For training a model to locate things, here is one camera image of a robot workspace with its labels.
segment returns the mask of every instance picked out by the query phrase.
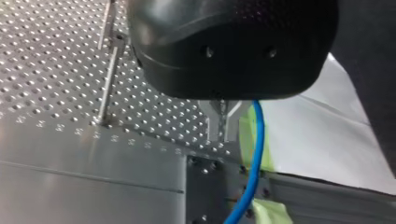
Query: metal surface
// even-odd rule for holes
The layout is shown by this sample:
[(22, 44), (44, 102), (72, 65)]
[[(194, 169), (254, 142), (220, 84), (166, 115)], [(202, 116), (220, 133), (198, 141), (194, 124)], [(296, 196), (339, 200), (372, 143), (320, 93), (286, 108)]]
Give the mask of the metal surface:
[(0, 217), (13, 224), (183, 223), (183, 194), (0, 165)]
[(115, 75), (112, 122), (92, 126), (110, 63), (96, 48), (105, 8), (96, 0), (0, 0), (0, 161), (172, 190), (183, 189), (185, 154), (240, 161), (237, 142), (206, 141), (195, 101), (149, 86), (129, 46)]
[[(187, 157), (186, 223), (222, 223), (232, 211), (248, 183), (248, 172), (237, 164)], [(257, 199), (271, 199), (271, 188), (264, 173), (260, 178)], [(245, 216), (240, 223), (255, 223)]]

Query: screw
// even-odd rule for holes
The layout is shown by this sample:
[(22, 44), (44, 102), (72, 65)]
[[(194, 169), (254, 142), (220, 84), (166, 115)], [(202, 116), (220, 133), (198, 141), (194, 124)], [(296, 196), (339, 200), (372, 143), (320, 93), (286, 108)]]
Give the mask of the screw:
[(253, 218), (253, 216), (254, 216), (253, 210), (252, 210), (251, 208), (249, 208), (249, 209), (246, 211), (245, 216), (246, 216), (247, 218)]
[(247, 168), (245, 166), (239, 166), (239, 174), (245, 175), (247, 173)]
[(268, 197), (270, 197), (270, 191), (268, 190), (268, 189), (264, 189), (263, 191), (262, 191), (262, 196), (264, 197), (264, 198), (268, 198)]
[(218, 162), (218, 161), (213, 161), (213, 162), (210, 164), (210, 168), (211, 168), (212, 170), (218, 170), (218, 169), (219, 169), (219, 162)]
[(195, 166), (198, 163), (198, 160), (195, 157), (189, 158), (188, 165)]

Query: cable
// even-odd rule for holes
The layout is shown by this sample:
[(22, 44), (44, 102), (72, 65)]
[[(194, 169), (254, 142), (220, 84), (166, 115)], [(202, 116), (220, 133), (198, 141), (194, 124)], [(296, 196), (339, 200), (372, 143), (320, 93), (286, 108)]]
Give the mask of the cable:
[(256, 146), (252, 159), (251, 169), (248, 176), (247, 188), (241, 199), (236, 203), (231, 214), (225, 220), (225, 224), (236, 224), (242, 215), (248, 210), (253, 200), (259, 183), (260, 167), (262, 165), (262, 153), (264, 151), (265, 125), (262, 114), (262, 107), (259, 101), (253, 101), (254, 111), (256, 113)]

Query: white paper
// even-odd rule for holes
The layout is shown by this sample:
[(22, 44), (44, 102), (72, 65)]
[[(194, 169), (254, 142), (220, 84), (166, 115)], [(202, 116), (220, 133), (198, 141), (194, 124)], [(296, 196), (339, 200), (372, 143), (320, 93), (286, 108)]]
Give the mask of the white paper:
[(347, 72), (330, 55), (296, 97), (262, 101), (277, 172), (396, 195), (396, 180)]

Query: hex bolt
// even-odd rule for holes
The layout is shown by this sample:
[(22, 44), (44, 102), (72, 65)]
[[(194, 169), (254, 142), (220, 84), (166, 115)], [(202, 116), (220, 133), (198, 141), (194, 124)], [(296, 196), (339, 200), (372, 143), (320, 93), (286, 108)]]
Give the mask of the hex bolt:
[(188, 165), (195, 166), (198, 163), (198, 160), (195, 157), (189, 158)]

